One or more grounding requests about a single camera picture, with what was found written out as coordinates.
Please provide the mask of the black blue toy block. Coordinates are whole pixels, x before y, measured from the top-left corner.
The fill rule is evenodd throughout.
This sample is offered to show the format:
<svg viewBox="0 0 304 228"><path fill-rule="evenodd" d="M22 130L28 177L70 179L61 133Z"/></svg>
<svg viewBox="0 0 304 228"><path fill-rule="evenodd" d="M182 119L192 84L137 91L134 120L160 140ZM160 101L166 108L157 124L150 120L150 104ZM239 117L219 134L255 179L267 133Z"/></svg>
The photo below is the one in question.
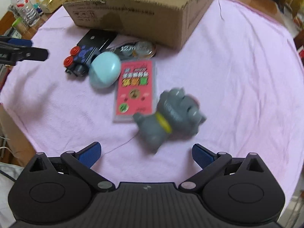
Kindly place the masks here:
<svg viewBox="0 0 304 228"><path fill-rule="evenodd" d="M70 50L63 65L65 72L76 77L85 77L89 73L92 61L100 54L97 47L77 45Z"/></svg>

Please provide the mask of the grey cat figurine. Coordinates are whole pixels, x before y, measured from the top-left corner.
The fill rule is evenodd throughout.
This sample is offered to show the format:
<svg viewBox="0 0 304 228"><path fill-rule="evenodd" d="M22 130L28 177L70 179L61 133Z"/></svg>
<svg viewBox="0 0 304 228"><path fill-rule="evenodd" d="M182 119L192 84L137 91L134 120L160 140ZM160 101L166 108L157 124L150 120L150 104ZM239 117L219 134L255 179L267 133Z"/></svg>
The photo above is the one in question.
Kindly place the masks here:
<svg viewBox="0 0 304 228"><path fill-rule="evenodd" d="M200 104L184 88L163 91L153 114L133 114L144 146L151 152L158 149L172 135L195 136L207 117L200 111Z"/></svg>

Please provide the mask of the plastic water bottle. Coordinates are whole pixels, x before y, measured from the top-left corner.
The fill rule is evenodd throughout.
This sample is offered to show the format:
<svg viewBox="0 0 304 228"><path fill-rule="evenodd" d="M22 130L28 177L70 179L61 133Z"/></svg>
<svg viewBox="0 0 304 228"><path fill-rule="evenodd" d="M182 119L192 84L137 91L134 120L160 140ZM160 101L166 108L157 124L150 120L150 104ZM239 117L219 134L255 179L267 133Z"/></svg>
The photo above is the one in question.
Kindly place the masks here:
<svg viewBox="0 0 304 228"><path fill-rule="evenodd" d="M11 0L11 3L29 27L39 21L40 16L30 0Z"/></svg>

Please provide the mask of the black flat square case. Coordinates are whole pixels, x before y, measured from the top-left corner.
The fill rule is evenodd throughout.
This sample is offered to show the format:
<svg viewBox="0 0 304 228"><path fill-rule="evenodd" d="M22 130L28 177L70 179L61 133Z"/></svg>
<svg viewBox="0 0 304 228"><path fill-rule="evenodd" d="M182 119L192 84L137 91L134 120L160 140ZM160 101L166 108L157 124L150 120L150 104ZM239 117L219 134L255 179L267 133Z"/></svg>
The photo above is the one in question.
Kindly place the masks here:
<svg viewBox="0 0 304 228"><path fill-rule="evenodd" d="M86 45L104 51L116 37L117 32L114 31L90 29L77 43L77 46Z"/></svg>

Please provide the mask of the teal earbud case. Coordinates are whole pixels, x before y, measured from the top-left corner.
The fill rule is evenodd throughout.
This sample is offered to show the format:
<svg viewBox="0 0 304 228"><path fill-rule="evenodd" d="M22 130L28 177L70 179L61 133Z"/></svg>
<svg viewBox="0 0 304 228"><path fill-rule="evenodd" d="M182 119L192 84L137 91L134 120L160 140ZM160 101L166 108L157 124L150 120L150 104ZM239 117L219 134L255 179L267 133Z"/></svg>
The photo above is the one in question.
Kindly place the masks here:
<svg viewBox="0 0 304 228"><path fill-rule="evenodd" d="M95 89L110 87L121 73L121 60L113 52L105 51L99 54L91 63L89 81Z"/></svg>

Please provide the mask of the pink card box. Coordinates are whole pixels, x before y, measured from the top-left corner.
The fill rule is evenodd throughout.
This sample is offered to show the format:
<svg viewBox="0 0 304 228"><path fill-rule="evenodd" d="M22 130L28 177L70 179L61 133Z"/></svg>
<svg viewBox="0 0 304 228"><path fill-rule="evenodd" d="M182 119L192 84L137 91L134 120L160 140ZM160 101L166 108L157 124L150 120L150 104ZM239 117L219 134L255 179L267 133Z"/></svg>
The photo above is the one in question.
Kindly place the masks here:
<svg viewBox="0 0 304 228"><path fill-rule="evenodd" d="M150 115L155 112L155 65L152 60L124 61L115 93L113 121L132 122L136 113Z"/></svg>

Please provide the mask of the pink table cloth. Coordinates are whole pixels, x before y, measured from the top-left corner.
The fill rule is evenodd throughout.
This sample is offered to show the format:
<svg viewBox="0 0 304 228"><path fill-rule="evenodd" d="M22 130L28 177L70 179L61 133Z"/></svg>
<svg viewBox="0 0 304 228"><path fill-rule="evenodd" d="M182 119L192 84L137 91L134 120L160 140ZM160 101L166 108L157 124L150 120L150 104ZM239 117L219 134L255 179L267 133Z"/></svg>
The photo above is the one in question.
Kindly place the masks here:
<svg viewBox="0 0 304 228"><path fill-rule="evenodd" d="M37 151L50 157L98 141L94 170L113 183L181 183L199 171L191 147L234 157L258 153L291 199L303 165L303 66L285 27L231 0L214 0L179 52L158 47L157 92L184 88L207 120L190 139L144 150L137 126L113 121L115 90L96 91L63 61L86 34L64 8L38 31L45 62L15 66L1 104Z"/></svg>

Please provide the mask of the cardboard box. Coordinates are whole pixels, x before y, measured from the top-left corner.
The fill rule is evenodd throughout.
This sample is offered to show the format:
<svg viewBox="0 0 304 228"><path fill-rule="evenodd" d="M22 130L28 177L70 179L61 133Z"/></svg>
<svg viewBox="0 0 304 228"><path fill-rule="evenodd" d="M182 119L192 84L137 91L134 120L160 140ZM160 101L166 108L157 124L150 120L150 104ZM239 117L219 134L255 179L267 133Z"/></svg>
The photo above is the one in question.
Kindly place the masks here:
<svg viewBox="0 0 304 228"><path fill-rule="evenodd" d="M68 0L75 25L182 49L213 0Z"/></svg>

